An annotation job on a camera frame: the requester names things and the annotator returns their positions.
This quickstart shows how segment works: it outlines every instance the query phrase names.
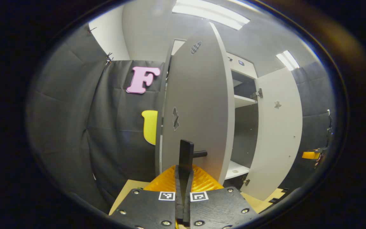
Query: sticker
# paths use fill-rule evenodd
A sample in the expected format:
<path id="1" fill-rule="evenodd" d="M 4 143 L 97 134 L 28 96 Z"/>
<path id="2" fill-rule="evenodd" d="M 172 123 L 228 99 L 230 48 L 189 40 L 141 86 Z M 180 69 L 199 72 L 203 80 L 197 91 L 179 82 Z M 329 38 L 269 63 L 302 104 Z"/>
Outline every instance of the sticker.
<path id="1" fill-rule="evenodd" d="M 275 108 L 279 109 L 279 107 L 281 107 L 282 105 L 279 103 L 279 100 L 275 101 Z"/>
<path id="2" fill-rule="evenodd" d="M 176 131 L 176 129 L 179 128 L 179 112 L 177 111 L 176 107 L 173 108 L 172 115 L 173 129 Z"/>
<path id="3" fill-rule="evenodd" d="M 194 45 L 192 46 L 192 48 L 190 49 L 190 53 L 191 53 L 192 55 L 194 55 L 194 54 L 199 50 L 199 48 L 200 48 L 201 44 L 202 44 L 202 41 L 199 41 L 199 42 L 197 42 L 196 44 L 194 44 Z"/>
<path id="4" fill-rule="evenodd" d="M 175 192 L 173 192 L 173 191 L 161 191 L 160 194 L 159 194 L 159 200 L 173 201 L 174 200 L 174 194 L 175 194 Z"/>
<path id="5" fill-rule="evenodd" d="M 190 202 L 203 201 L 203 200 L 208 200 L 207 192 L 201 191 L 201 192 L 190 193 Z"/>

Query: open cabinet door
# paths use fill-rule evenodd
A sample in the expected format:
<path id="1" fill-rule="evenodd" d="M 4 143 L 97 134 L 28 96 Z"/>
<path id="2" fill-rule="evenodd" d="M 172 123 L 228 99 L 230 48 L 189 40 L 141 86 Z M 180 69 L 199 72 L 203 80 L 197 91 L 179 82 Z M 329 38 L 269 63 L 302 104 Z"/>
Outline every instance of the open cabinet door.
<path id="1" fill-rule="evenodd" d="M 282 183 L 296 158 L 302 135 L 302 105 L 296 82 L 286 68 L 255 80 L 258 138 L 241 191 L 265 200 Z"/>
<path id="2" fill-rule="evenodd" d="M 193 164 L 223 184 L 234 137 L 234 87 L 228 58 L 214 24 L 189 38 L 173 55 L 159 150 L 161 172 L 179 164 L 180 140 L 208 155 Z"/>

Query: screw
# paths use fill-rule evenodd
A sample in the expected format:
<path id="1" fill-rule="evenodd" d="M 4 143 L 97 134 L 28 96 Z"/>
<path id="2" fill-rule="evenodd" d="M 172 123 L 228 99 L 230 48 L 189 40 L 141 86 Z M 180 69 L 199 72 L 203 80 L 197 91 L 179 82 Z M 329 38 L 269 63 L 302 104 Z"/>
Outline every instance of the screw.
<path id="1" fill-rule="evenodd" d="M 196 226 L 201 226 L 201 225 L 203 225 L 203 224 L 204 224 L 204 222 L 203 222 L 203 221 L 201 221 L 201 220 L 199 220 L 199 221 L 196 221 L 194 224 L 195 224 Z"/>
<path id="2" fill-rule="evenodd" d="M 172 223 L 170 221 L 165 220 L 165 221 L 162 221 L 162 224 L 165 225 L 165 226 L 169 226 Z"/>

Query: ceiling light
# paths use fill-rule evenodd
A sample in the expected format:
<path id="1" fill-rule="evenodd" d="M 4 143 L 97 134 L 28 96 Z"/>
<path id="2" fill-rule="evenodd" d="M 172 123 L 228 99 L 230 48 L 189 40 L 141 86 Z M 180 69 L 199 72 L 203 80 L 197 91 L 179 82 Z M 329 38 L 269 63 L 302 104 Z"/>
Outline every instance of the ceiling light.
<path id="1" fill-rule="evenodd" d="M 292 71 L 294 68 L 299 68 L 299 64 L 296 62 L 295 58 L 293 58 L 292 54 L 287 50 L 276 55 L 276 57 L 289 69 L 289 71 Z"/>
<path id="2" fill-rule="evenodd" d="M 250 6 L 250 5 L 246 4 L 246 3 L 240 2 L 238 0 L 227 0 L 227 1 L 232 2 L 232 3 L 235 3 L 235 4 L 238 4 L 238 5 L 242 6 L 242 7 L 245 7 L 247 9 L 253 10 L 255 12 L 259 12 L 259 10 L 255 9 L 254 7 L 252 7 L 252 6 Z"/>
<path id="3" fill-rule="evenodd" d="M 236 30 L 249 22 L 249 19 L 232 10 L 202 0 L 177 0 L 172 12 L 207 18 Z"/>
<path id="4" fill-rule="evenodd" d="M 289 63 L 289 61 L 283 56 L 281 53 L 276 55 L 276 57 L 288 68 L 289 71 L 293 70 L 292 65 Z"/>
<path id="5" fill-rule="evenodd" d="M 299 68 L 299 64 L 297 64 L 296 60 L 293 58 L 292 54 L 290 54 L 289 51 L 286 50 L 283 52 L 283 54 L 285 54 L 286 58 L 290 61 L 294 68 Z"/>

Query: wooden board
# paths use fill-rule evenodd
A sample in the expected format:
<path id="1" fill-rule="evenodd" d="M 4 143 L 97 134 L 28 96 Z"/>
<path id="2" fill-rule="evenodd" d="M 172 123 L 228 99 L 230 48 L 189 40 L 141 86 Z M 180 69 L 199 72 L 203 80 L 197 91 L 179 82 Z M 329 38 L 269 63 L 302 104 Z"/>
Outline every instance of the wooden board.
<path id="1" fill-rule="evenodd" d="M 134 181 L 134 180 L 127 180 L 124 187 L 122 188 L 121 192 L 117 196 L 116 200 L 114 201 L 114 204 L 111 207 L 111 210 L 109 211 L 109 215 L 112 215 L 112 213 L 117 209 L 119 204 L 125 199 L 129 191 L 134 188 L 145 188 L 149 182 L 144 181 Z"/>
<path id="2" fill-rule="evenodd" d="M 256 213 L 260 213 L 261 211 L 265 210 L 267 207 L 269 207 L 270 205 L 272 205 L 272 203 L 269 203 L 270 200 L 272 200 L 273 198 L 279 199 L 284 194 L 285 193 L 282 192 L 282 189 L 277 188 L 265 200 L 258 200 L 255 197 L 251 197 L 250 195 L 248 195 L 246 193 L 241 193 L 241 195 L 248 202 L 248 204 L 251 205 L 252 209 L 255 210 Z"/>

